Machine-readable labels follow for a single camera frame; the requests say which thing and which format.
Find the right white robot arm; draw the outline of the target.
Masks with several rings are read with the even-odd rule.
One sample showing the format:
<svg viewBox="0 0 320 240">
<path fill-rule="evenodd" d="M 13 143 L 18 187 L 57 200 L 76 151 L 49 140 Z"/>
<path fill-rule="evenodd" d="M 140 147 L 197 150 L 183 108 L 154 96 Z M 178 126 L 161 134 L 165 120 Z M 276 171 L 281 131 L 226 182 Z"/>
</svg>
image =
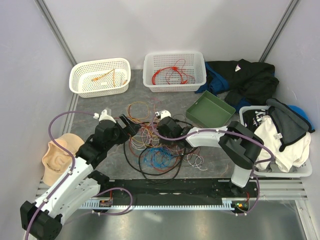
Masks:
<svg viewBox="0 0 320 240">
<path fill-rule="evenodd" d="M 229 184 L 229 191 L 235 197 L 247 191 L 252 169 L 264 148 L 262 139 L 237 121 L 219 128 L 181 127 L 166 116 L 158 123 L 156 132 L 167 144 L 223 149 L 235 164 Z"/>
</svg>

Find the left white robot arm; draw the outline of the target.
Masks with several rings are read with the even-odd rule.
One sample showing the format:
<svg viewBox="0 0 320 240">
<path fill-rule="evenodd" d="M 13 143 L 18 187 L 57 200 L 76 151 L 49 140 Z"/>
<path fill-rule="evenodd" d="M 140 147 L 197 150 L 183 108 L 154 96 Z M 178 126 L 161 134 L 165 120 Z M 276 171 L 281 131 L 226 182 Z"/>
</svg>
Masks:
<svg viewBox="0 0 320 240">
<path fill-rule="evenodd" d="M 107 110 L 93 113 L 98 120 L 92 134 L 73 154 L 57 146 L 71 157 L 71 163 L 57 181 L 34 202 L 25 201 L 20 207 L 22 228 L 26 240 L 54 240 L 70 216 L 92 197 L 104 197 L 110 191 L 109 178 L 96 170 L 115 145 L 124 144 L 135 136 L 141 126 L 125 115 L 121 125 Z"/>
</svg>

